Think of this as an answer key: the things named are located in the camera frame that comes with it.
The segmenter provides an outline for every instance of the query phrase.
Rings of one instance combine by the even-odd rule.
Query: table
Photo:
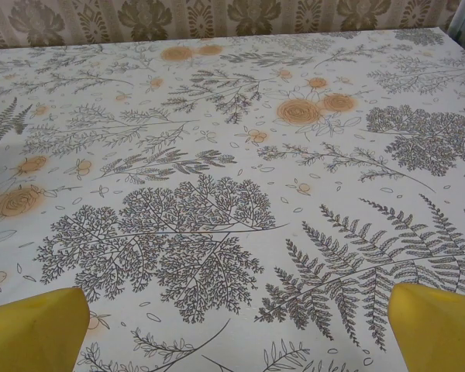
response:
[[[405,371],[400,282],[465,294],[439,29],[0,50],[0,305],[81,287],[76,371]]]

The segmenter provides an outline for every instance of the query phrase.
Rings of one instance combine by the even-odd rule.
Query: damask pattern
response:
[[[175,21],[39,2],[14,17],[43,45],[76,31],[59,17],[93,41]],[[339,3],[357,29],[393,6]],[[0,50],[0,305],[80,287],[77,372],[405,371],[393,286],[465,295],[465,52],[439,28],[260,35],[285,4],[227,2],[254,36]],[[195,36],[227,17],[184,8]]]
[[[458,5],[458,0],[11,0],[0,2],[0,48],[172,40],[183,35],[203,39],[446,29]]]

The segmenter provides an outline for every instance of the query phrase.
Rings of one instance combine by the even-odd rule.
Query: orange flower print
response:
[[[13,217],[28,212],[40,198],[39,189],[35,186],[20,188],[0,195],[0,215]]]
[[[189,60],[193,57],[193,52],[187,46],[172,46],[164,50],[160,56],[163,60],[178,62],[182,60]]]
[[[36,172],[37,170],[39,171],[43,165],[45,165],[46,161],[47,159],[45,157],[26,158],[26,161],[17,167],[17,173],[20,176],[22,174]]]
[[[322,103],[324,109],[333,112],[351,111],[357,105],[355,100],[349,95],[341,95],[339,93],[325,96]]]
[[[222,48],[220,45],[205,45],[202,46],[197,50],[198,54],[201,54],[202,56],[215,56],[217,54],[220,54],[224,48]]]
[[[116,97],[115,97],[115,100],[117,102],[124,102],[127,98],[131,98],[131,93],[129,94],[126,94],[122,91],[117,91],[117,93],[119,93]]]
[[[257,143],[262,143],[267,138],[266,133],[256,129],[251,129],[248,135],[250,136],[251,142],[256,146],[258,146]]]
[[[152,87],[153,89],[158,89],[162,86],[163,83],[164,80],[161,77],[155,77],[150,81],[150,87]]]
[[[36,110],[34,112],[35,115],[44,115],[48,112],[48,106],[45,106],[45,105],[38,105],[36,107]]]
[[[317,105],[306,99],[290,99],[281,103],[277,115],[294,126],[306,126],[319,120],[320,112]]]
[[[325,88],[327,86],[327,81],[321,77],[314,77],[308,81],[308,85],[314,89]]]
[[[277,72],[277,76],[279,76],[279,78],[281,78],[284,81],[288,81],[288,79],[291,79],[293,77],[293,75],[291,75],[291,72],[288,70],[279,70]]]

